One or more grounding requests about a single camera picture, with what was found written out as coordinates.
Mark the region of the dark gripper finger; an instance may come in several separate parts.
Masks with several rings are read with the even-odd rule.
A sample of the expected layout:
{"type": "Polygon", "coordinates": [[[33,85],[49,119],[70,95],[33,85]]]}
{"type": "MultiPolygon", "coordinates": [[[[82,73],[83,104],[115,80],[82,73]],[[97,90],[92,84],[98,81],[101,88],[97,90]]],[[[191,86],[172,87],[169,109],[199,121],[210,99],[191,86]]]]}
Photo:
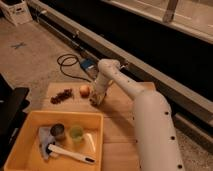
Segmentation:
{"type": "Polygon", "coordinates": [[[103,102],[105,96],[106,94],[92,94],[89,101],[92,106],[99,106],[103,102]]]}

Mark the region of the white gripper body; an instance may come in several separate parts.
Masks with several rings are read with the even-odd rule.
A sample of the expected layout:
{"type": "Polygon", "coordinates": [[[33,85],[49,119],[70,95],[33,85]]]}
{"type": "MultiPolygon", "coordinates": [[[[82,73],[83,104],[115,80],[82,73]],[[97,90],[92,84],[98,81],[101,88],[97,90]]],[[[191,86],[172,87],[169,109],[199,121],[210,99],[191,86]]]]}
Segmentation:
{"type": "Polygon", "coordinates": [[[99,72],[93,83],[92,97],[95,99],[104,98],[109,87],[109,82],[110,79],[99,72]]]}

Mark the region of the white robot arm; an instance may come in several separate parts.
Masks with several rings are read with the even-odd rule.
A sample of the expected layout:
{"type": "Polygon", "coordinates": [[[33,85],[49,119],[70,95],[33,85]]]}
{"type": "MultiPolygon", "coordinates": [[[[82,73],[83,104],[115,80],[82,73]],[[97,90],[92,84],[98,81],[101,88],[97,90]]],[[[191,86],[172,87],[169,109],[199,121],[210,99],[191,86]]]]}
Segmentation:
{"type": "Polygon", "coordinates": [[[171,107],[157,90],[150,90],[120,71],[114,59],[98,62],[90,103],[99,106],[114,81],[133,100],[135,137],[142,171],[185,171],[171,107]]]}

